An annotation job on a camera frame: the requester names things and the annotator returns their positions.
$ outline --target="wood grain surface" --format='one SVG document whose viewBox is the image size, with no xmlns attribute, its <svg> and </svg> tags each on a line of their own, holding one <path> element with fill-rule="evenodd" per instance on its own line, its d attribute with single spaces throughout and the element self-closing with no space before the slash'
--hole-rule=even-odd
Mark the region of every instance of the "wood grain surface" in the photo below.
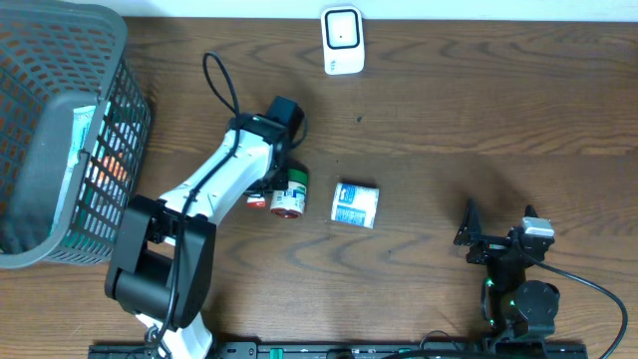
<svg viewBox="0 0 638 359">
<path fill-rule="evenodd" d="M 205 51 L 222 57 L 242 110 L 265 112 L 281 95 L 310 119 L 293 154 L 310 170 L 305 216 L 240 203 L 218 229 L 203 309 L 213 331 L 265 341 L 487 331 L 485 268 L 453 246 L 470 196 L 495 234 L 532 203 L 557 231 L 546 262 L 638 316 L 637 24 L 367 21 L 365 70 L 341 77 L 323 71 L 318 21 L 127 24 L 156 111 L 140 193 L 173 188 L 220 143 L 230 113 L 202 76 Z M 338 181 L 380 189 L 374 229 L 330 221 Z M 106 270 L 0 271 L 0 357 L 83 358 L 92 343 L 139 342 L 143 325 L 104 294 Z M 561 292 L 552 338 L 602 354 L 620 324 L 615 304 L 538 268 L 527 277 Z M 638 357 L 637 328 L 614 358 Z"/>
</svg>

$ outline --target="wall outlet device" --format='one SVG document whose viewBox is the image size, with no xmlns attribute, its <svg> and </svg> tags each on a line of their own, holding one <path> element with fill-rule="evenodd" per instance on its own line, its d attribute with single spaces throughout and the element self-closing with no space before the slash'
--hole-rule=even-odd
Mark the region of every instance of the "wall outlet device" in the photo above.
<svg viewBox="0 0 638 359">
<path fill-rule="evenodd" d="M 339 6 L 321 14 L 324 69 L 328 75 L 355 74 L 366 59 L 361 12 L 354 6 Z"/>
</svg>

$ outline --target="basket mesh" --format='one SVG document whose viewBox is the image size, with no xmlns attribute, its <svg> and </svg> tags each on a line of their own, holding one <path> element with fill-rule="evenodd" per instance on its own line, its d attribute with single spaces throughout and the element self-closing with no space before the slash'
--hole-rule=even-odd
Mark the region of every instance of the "basket mesh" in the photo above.
<svg viewBox="0 0 638 359">
<path fill-rule="evenodd" d="M 22 3 L 0 2 L 0 217 L 15 199 L 47 104 L 65 92 L 98 94 L 108 101 L 108 110 L 93 116 L 101 128 L 71 225 L 48 259 L 107 260 L 139 176 L 151 124 L 149 107 L 119 46 L 126 36 L 117 34 L 126 35 L 126 27 L 114 24 L 112 14 L 106 16 L 107 10 L 98 6 Z M 4 255 L 28 251 L 47 238 L 47 225 L 26 224 L 3 228 Z"/>
</svg>

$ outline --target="laundry basket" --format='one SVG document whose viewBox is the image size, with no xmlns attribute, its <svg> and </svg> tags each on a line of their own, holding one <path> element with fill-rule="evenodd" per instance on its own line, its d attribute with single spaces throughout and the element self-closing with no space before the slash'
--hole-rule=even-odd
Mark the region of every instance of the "laundry basket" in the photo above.
<svg viewBox="0 0 638 359">
<path fill-rule="evenodd" d="M 108 260 L 151 115 L 112 10 L 0 0 L 0 267 Z"/>
</svg>

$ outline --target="wall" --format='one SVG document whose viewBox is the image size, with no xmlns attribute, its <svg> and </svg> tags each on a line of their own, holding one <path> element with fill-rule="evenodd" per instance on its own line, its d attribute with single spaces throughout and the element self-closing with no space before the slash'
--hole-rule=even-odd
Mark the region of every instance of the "wall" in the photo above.
<svg viewBox="0 0 638 359">
<path fill-rule="evenodd" d="M 123 16 L 319 18 L 334 5 L 367 19 L 638 21 L 638 0 L 71 0 Z"/>
</svg>

